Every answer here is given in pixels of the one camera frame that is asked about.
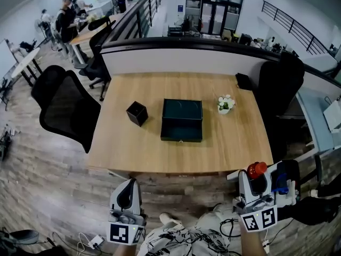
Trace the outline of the black office chair with headrest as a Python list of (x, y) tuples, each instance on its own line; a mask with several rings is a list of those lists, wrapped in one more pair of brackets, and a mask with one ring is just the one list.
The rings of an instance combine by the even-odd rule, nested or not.
[(81, 76), (86, 76), (90, 81), (96, 79), (95, 82), (89, 85), (90, 89), (94, 89), (95, 85), (102, 83), (101, 95), (99, 98), (101, 102), (104, 100), (103, 94), (106, 85), (111, 81), (107, 67), (101, 55), (102, 44), (111, 33), (111, 24), (112, 22), (109, 17), (97, 19), (89, 24), (88, 29), (90, 31), (93, 31), (102, 25), (105, 25), (105, 27), (90, 39), (89, 45), (93, 52), (93, 57), (90, 58), (87, 63), (80, 64), (76, 67), (76, 69), (79, 69), (79, 74)]

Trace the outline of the black metal railing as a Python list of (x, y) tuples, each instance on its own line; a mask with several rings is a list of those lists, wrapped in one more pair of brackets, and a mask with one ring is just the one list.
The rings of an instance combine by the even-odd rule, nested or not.
[(102, 48), (140, 45), (162, 38), (164, 11), (163, 0), (139, 0), (113, 26)]

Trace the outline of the person's right forearm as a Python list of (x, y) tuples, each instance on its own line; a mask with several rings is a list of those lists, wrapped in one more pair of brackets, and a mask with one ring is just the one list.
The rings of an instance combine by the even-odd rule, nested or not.
[(241, 231), (242, 256), (266, 256), (259, 232)]

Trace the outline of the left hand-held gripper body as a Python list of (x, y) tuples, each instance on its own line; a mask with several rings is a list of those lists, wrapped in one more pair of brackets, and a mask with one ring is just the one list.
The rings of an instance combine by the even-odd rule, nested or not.
[(142, 236), (147, 216), (110, 210), (107, 241), (115, 244), (136, 245)]

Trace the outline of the black framed glass door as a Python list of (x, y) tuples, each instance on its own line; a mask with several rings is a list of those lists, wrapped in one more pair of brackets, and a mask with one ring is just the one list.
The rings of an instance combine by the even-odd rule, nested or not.
[(186, 0), (185, 19), (196, 31), (222, 36), (225, 30), (235, 32), (243, 0)]

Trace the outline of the dark green box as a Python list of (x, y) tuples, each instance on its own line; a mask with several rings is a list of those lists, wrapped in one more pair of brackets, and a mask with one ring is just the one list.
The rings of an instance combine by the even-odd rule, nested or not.
[(202, 102), (198, 100), (164, 99), (162, 141), (202, 142)]

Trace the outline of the pale side desk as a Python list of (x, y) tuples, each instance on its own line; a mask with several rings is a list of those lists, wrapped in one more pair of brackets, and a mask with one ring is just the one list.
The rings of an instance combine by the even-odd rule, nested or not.
[(307, 157), (341, 148), (341, 132), (332, 133), (323, 114), (328, 107), (325, 97), (321, 92), (304, 87), (296, 93), (314, 145), (312, 150), (304, 154)]

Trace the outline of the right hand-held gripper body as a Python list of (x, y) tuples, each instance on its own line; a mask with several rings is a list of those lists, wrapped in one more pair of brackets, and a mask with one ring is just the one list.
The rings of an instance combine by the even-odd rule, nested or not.
[(273, 227), (278, 222), (277, 205), (273, 194), (245, 203), (242, 197), (232, 200), (233, 212), (236, 212), (247, 232), (258, 232)]

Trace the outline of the white blue device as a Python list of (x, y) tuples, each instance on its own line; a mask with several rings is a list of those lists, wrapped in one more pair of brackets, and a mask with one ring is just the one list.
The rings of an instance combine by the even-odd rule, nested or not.
[(275, 203), (278, 208), (296, 204), (296, 181), (287, 180), (287, 186), (275, 192)]

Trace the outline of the black stair railing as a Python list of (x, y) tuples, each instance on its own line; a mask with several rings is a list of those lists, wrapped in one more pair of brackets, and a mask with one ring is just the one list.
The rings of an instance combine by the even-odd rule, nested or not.
[(309, 30), (276, 6), (267, 1), (263, 1), (262, 12), (271, 17), (273, 21), (276, 21), (283, 26), (289, 34), (292, 34), (309, 54), (328, 54), (335, 58), (335, 56)]

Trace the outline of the white partition with black top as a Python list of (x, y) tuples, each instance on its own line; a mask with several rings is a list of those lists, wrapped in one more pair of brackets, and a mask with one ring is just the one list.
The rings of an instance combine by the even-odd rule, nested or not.
[(265, 62), (280, 55), (262, 49), (201, 38), (154, 37), (107, 42), (101, 55), (110, 75), (207, 73), (249, 76), (254, 86)]

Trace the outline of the red-capped small bottle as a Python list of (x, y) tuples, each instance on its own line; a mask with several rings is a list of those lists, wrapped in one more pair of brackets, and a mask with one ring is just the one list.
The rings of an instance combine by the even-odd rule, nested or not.
[(247, 168), (247, 175), (250, 185), (254, 193), (260, 194), (267, 187), (265, 173), (267, 172), (267, 164), (265, 162), (255, 162)]

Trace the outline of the black square pen holder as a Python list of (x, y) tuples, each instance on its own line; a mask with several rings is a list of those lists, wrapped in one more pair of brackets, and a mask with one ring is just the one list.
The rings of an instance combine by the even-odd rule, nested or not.
[(127, 109), (127, 115), (129, 119), (141, 127), (148, 119), (147, 108), (137, 101), (134, 101)]

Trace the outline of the small black box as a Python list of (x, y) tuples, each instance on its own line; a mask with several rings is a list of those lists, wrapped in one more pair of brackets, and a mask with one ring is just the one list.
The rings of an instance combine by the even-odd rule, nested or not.
[(253, 90), (252, 83), (247, 75), (237, 73), (236, 79), (237, 79), (237, 87), (239, 89), (247, 90), (247, 91)]

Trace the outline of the black mesh office chair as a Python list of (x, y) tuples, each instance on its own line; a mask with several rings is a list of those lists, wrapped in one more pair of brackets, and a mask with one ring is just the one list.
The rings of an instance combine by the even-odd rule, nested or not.
[(89, 153), (101, 105), (72, 70), (47, 67), (33, 85), (31, 96), (41, 108), (43, 129), (79, 142)]

